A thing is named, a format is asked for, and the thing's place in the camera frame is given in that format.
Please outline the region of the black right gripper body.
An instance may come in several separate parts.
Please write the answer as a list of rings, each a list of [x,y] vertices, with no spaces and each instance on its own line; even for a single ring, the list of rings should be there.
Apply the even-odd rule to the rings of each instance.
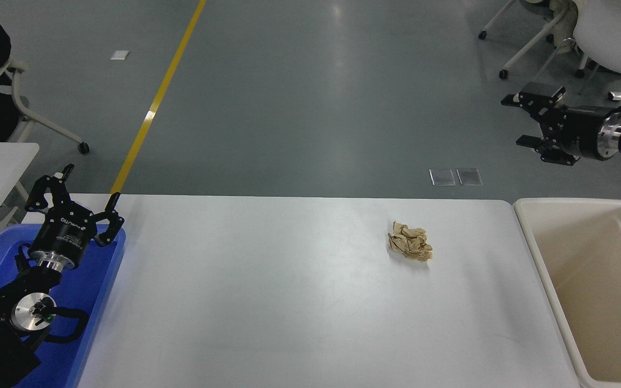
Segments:
[[[567,108],[563,113],[558,147],[573,156],[608,160],[618,152],[619,118],[620,113],[611,108]]]

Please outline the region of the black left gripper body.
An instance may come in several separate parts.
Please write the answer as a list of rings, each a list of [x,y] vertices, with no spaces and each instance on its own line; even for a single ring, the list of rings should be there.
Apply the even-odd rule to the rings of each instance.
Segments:
[[[29,257],[37,262],[61,257],[64,267],[79,267],[89,241],[97,233],[93,211],[79,204],[61,204],[49,209],[45,221],[29,247]]]

